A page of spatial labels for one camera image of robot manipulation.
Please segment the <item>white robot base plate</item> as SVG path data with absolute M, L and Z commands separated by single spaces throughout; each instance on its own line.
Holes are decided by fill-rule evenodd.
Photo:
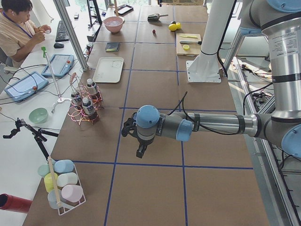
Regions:
M 186 61 L 188 82 L 221 83 L 217 55 L 200 53 L 193 61 Z

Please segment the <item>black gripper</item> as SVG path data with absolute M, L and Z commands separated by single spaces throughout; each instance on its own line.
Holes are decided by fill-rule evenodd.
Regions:
M 139 147 L 136 151 L 136 157 L 142 158 L 144 156 L 145 151 L 147 150 L 147 146 L 150 145 L 154 141 L 155 135 L 150 136 L 141 136 L 137 134 L 137 140 L 139 142 Z

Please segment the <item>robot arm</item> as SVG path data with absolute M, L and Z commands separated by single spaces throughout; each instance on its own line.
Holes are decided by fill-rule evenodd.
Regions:
M 273 113 L 229 115 L 172 111 L 160 113 L 144 105 L 133 114 L 134 132 L 142 158 L 155 136 L 188 141 L 192 132 L 247 134 L 301 155 L 301 3 L 298 0 L 245 0 L 242 35 L 263 34 L 268 39 L 275 110 Z

